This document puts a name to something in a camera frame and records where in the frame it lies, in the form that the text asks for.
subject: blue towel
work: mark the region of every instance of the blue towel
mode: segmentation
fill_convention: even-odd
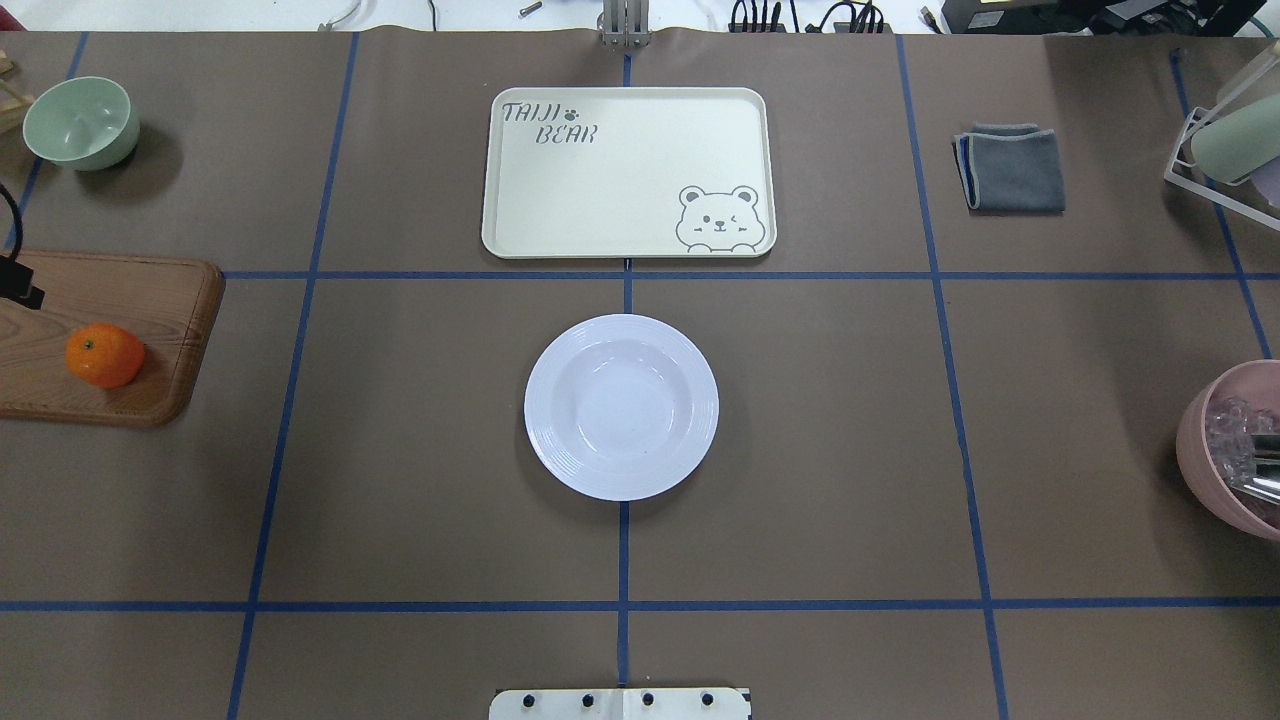
[[[975,124],[955,136],[956,165],[972,210],[1061,213],[1066,187],[1057,136],[1036,124]]]

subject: white label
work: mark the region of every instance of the white label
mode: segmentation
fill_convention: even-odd
[[[982,29],[984,27],[996,27],[997,24],[1000,24],[1000,18],[1002,18],[1002,17],[1005,17],[1005,12],[1004,10],[991,10],[991,12],[987,12],[987,13],[974,13],[974,15],[972,18],[969,18],[969,27],[968,27],[968,29]]]

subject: orange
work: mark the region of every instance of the orange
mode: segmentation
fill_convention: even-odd
[[[86,325],[67,341],[67,368],[97,387],[128,384],[142,368],[143,356],[142,341],[110,323]]]

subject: bear drawing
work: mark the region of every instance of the bear drawing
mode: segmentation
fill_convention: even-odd
[[[676,237],[689,252],[751,252],[764,242],[764,223],[755,214],[759,199],[745,184],[732,192],[689,186],[680,191],[685,210],[676,223]]]

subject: cutting board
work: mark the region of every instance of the cutting board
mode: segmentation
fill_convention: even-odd
[[[0,416],[127,427],[163,425],[191,398],[224,281],[202,260],[29,250],[19,259],[44,307],[0,300]],[[72,332],[113,323],[147,354],[129,384],[101,389],[70,374]]]

